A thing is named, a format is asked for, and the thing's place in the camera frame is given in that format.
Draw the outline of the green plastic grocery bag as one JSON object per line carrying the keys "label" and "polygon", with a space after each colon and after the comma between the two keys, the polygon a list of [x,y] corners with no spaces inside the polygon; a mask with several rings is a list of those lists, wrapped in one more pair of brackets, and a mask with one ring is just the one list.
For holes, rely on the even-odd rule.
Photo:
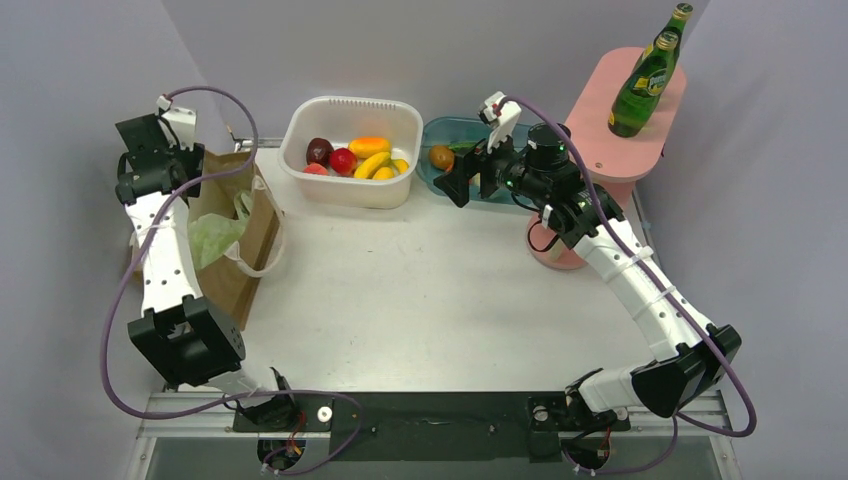
{"label": "green plastic grocery bag", "polygon": [[201,270],[221,258],[246,230],[253,207],[251,194],[239,191],[233,199],[234,217],[207,213],[188,224],[193,265]]}

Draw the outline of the yellow banana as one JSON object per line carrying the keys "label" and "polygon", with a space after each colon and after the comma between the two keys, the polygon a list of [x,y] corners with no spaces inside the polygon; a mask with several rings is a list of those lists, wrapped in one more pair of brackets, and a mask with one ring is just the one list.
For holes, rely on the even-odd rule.
{"label": "yellow banana", "polygon": [[355,179],[371,179],[378,170],[387,167],[391,163],[391,153],[388,151],[378,152],[364,160],[354,171]]}

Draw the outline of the red tomato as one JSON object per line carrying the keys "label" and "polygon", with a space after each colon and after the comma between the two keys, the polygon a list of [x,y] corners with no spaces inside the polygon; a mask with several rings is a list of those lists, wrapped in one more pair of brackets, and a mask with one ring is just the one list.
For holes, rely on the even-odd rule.
{"label": "red tomato", "polygon": [[347,148],[334,150],[329,157],[330,168],[339,176],[351,177],[357,169],[359,159]]}

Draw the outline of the brown paper tote bag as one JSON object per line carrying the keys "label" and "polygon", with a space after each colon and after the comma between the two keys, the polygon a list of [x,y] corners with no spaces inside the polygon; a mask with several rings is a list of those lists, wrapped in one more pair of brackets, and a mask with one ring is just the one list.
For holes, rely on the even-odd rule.
{"label": "brown paper tote bag", "polygon": [[203,297],[245,329],[260,279],[275,268],[285,248],[284,212],[259,169],[231,169],[245,152],[206,154],[208,180],[196,198],[155,188],[125,207],[132,222],[133,253],[149,247],[132,278],[143,285],[143,312],[162,312],[191,295]]}

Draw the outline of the pink three-tier shelf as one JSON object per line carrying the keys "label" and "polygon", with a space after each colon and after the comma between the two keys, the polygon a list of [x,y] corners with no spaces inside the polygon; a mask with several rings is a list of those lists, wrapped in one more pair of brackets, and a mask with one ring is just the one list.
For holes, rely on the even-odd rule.
{"label": "pink three-tier shelf", "polygon": [[660,160],[671,126],[687,86],[678,69],[660,98],[647,125],[632,138],[608,130],[608,114],[614,97],[641,55],[640,47],[622,47],[601,57],[574,107],[565,120],[572,140],[581,152],[592,180],[601,185],[622,207],[637,238],[644,240],[642,214],[633,199],[636,182],[647,176]]}

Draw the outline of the small green bottle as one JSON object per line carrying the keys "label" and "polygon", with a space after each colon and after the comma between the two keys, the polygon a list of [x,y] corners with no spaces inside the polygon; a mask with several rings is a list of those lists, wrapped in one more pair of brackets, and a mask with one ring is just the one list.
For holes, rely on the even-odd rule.
{"label": "small green bottle", "polygon": [[616,136],[636,136],[648,123],[673,76],[679,35],[662,32],[620,88],[610,109],[608,128]]}

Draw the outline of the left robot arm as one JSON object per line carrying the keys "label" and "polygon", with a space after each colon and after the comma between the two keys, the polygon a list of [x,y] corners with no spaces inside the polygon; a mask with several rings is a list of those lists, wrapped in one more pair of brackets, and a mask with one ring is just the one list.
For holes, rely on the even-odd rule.
{"label": "left robot arm", "polygon": [[188,200],[201,192],[205,148],[195,140],[196,122],[190,109],[161,107],[116,125],[127,151],[115,191],[134,228],[143,279],[141,314],[128,334],[168,385],[214,387],[252,423],[284,430],[299,406],[285,377],[244,366],[236,321],[197,279]]}

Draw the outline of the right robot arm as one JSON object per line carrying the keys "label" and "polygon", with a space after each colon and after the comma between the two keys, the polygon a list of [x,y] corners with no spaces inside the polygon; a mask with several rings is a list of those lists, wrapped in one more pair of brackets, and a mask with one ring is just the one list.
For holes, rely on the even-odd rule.
{"label": "right robot arm", "polygon": [[568,387],[565,413],[572,425],[588,429],[607,411],[635,406],[669,418],[723,377],[741,337],[689,305],[635,237],[618,203],[599,185],[586,185],[562,140],[568,133],[563,125],[537,124],[522,150],[512,139],[497,147],[482,139],[434,184],[458,207],[469,202],[474,177],[483,198],[506,189],[528,199],[537,224],[600,275],[645,337],[649,363],[595,370]]}

